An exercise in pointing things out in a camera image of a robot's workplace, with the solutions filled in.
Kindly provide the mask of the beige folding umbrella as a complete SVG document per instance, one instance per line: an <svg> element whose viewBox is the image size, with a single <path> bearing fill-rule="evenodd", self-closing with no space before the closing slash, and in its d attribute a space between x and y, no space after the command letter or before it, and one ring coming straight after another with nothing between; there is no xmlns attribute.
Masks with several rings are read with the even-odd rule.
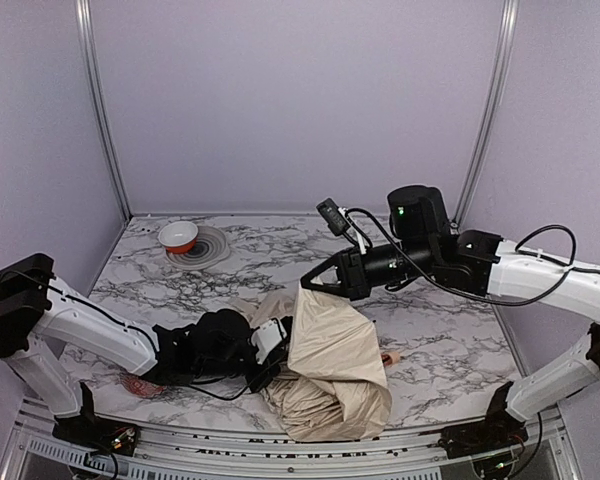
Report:
<svg viewBox="0 0 600 480"><path fill-rule="evenodd" d="M292 317L287 360L263 393L292 440L353 441L384 431L392 396L377 331L348 300L299 287L230 305L252 327Z"/></svg>

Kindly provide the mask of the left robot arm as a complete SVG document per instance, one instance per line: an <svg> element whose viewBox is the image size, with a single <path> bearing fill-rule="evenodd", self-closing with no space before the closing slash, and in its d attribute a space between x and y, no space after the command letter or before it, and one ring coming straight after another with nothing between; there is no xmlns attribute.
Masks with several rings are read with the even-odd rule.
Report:
<svg viewBox="0 0 600 480"><path fill-rule="evenodd" d="M30 255L0 270L0 359L41 397L63 430L102 427L93 395L50 350L50 338L80 347L156 386L202 394L242 377L257 393L279 373L291 336L289 316L250 326L235 310L205 313L184 327L145 328L91 302L55 275L54 261Z"/></svg>

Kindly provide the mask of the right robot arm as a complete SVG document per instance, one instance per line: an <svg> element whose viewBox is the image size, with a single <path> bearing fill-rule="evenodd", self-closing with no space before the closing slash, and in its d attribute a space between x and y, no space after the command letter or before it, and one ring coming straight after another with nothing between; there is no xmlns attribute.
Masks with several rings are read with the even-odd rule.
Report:
<svg viewBox="0 0 600 480"><path fill-rule="evenodd" d="M412 185L387 196L389 225L374 245L365 233L305 274L301 285L349 300L370 296L375 287L406 288L422 278L467 300L517 308L544 303L582 315L589 331L534 374L496 390L483 420L465 427L474 435L505 437L546 407L600 381L600 266L552 257L526 243L479 230L455 233L442 194Z"/></svg>

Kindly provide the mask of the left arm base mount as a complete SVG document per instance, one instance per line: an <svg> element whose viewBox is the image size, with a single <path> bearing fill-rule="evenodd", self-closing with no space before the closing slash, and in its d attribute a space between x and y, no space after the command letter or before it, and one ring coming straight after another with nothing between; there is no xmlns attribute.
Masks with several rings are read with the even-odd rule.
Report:
<svg viewBox="0 0 600 480"><path fill-rule="evenodd" d="M52 435L79 446L95 449L100 454L132 456L140 437L140 428L132 423L111 419L71 417L57 419Z"/></svg>

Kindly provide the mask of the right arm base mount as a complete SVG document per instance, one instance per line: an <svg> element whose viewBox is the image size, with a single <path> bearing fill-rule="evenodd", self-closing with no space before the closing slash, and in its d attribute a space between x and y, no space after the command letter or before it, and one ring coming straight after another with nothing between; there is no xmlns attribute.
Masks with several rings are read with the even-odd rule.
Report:
<svg viewBox="0 0 600 480"><path fill-rule="evenodd" d="M528 438L525 427L475 422L445 427L437 445L445 450L449 459L456 459L524 444Z"/></svg>

